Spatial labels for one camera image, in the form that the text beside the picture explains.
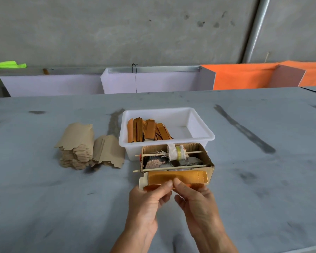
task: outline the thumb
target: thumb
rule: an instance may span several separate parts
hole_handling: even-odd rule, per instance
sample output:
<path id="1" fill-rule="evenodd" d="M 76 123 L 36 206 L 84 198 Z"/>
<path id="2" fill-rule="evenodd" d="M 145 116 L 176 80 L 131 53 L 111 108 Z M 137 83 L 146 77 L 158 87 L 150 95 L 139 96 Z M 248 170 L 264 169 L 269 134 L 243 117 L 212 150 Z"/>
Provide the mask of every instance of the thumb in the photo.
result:
<path id="1" fill-rule="evenodd" d="M 165 182 L 164 184 L 161 184 L 160 187 L 158 187 L 156 190 L 152 191 L 151 194 L 154 198 L 159 200 L 164 195 L 172 191 L 173 183 L 172 180 L 169 180 Z"/>
<path id="2" fill-rule="evenodd" d="M 197 191 L 195 191 L 192 188 L 185 185 L 177 177 L 175 179 L 173 179 L 173 184 L 175 185 L 176 192 L 184 199 L 188 199 L 188 198 L 195 196 L 197 194 Z"/>

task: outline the person's left hand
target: person's left hand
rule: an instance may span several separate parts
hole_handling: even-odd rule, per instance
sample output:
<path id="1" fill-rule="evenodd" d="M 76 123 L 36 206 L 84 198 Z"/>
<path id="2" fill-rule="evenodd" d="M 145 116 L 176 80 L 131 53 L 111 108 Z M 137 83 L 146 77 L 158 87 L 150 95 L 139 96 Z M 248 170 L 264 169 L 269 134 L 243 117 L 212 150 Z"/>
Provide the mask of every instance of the person's left hand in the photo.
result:
<path id="1" fill-rule="evenodd" d="M 125 228 L 147 229 L 153 237 L 158 229 L 157 210 L 169 201 L 172 187 L 172 180 L 151 192 L 140 190 L 138 186 L 134 187 L 129 196 L 129 213 Z"/>

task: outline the gray table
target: gray table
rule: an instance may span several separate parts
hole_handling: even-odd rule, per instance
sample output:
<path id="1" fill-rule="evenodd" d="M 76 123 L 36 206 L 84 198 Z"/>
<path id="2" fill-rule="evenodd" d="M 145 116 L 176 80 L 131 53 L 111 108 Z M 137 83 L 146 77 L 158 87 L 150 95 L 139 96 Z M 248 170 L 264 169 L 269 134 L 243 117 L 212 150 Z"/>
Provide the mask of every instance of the gray table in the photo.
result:
<path id="1" fill-rule="evenodd" d="M 281 88 L 0 99 L 0 252 L 108 252 L 139 162 L 65 169 L 54 145 L 72 122 L 117 134 L 122 108 L 180 106 L 216 136 L 206 147 L 216 167 L 209 187 L 240 252 L 316 245 L 316 93 Z M 194 250 L 173 200 L 158 223 L 150 252 L 173 252 L 173 243 Z"/>

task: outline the person's right hand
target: person's right hand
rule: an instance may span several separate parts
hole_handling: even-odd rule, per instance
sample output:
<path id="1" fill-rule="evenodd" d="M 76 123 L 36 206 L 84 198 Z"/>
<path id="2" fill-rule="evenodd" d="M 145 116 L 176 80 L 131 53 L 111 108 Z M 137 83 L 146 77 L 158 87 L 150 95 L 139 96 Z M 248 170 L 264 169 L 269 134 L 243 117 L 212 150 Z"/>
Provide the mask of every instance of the person's right hand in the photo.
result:
<path id="1" fill-rule="evenodd" d="M 225 231 L 214 195 L 206 186 L 195 191 L 178 178 L 173 180 L 173 184 L 178 193 L 175 201 L 184 211 L 188 229 L 193 237 L 203 236 L 209 226 L 218 232 Z"/>

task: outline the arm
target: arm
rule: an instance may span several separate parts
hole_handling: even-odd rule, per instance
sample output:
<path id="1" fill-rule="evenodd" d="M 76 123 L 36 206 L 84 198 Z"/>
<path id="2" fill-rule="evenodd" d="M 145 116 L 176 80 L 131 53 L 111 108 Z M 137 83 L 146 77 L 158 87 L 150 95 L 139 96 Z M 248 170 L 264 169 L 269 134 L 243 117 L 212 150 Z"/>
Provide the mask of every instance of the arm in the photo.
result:
<path id="1" fill-rule="evenodd" d="M 125 229 L 110 253 L 146 253 L 158 229 L 156 213 L 172 195 L 172 181 L 146 192 L 138 186 L 131 190 Z"/>
<path id="2" fill-rule="evenodd" d="M 175 201 L 185 213 L 186 222 L 200 253 L 238 253 L 226 234 L 214 195 L 207 188 L 195 191 L 174 179 Z"/>

